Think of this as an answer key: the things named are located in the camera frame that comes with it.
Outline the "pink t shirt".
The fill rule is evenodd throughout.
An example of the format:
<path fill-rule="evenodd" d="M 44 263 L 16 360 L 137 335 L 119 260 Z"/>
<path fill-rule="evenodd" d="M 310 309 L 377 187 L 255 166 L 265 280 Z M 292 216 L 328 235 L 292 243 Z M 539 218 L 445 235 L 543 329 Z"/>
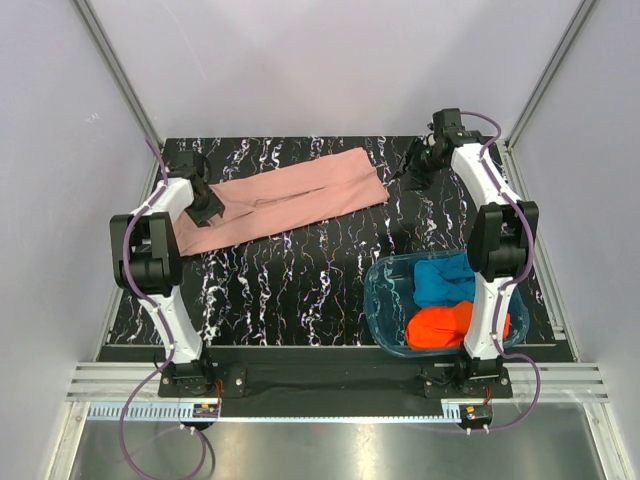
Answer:
<path fill-rule="evenodd" d="M 182 256 L 277 235 L 384 203 L 389 193 L 362 148 L 210 187 L 225 210 L 204 227 L 173 224 Z"/>

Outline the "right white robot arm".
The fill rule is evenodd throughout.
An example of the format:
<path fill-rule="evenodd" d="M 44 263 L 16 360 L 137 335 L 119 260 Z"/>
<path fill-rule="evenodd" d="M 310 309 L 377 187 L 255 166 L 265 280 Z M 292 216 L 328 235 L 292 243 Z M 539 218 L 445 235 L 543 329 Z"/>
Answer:
<path fill-rule="evenodd" d="M 532 268 L 539 209 L 522 200 L 500 176 L 489 149 L 501 135 L 486 139 L 467 129 L 466 113 L 458 108 L 432 115 L 429 135 L 413 141 L 394 177 L 409 191 L 426 190 L 437 174 L 451 169 L 464 183 L 477 214 L 467 258 L 475 273 L 475 299 L 471 323 L 463 341 L 464 352 L 454 364 L 457 390 L 476 396 L 491 381 L 498 381 L 507 358 L 503 333 L 511 296 Z"/>

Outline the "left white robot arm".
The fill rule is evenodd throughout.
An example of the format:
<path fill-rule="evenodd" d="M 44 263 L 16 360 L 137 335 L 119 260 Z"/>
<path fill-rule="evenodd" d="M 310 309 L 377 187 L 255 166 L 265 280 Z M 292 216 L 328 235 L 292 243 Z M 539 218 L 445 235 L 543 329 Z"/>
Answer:
<path fill-rule="evenodd" d="M 116 284 L 138 297 L 160 333 L 172 368 L 183 370 L 181 384 L 196 396 L 215 386 L 216 372 L 203 362 L 203 342 L 180 292 L 182 260 L 174 224 L 181 214 L 201 228 L 224 213 L 222 201 L 205 183 L 206 157 L 183 151 L 172 161 L 149 198 L 128 214 L 109 221 Z"/>

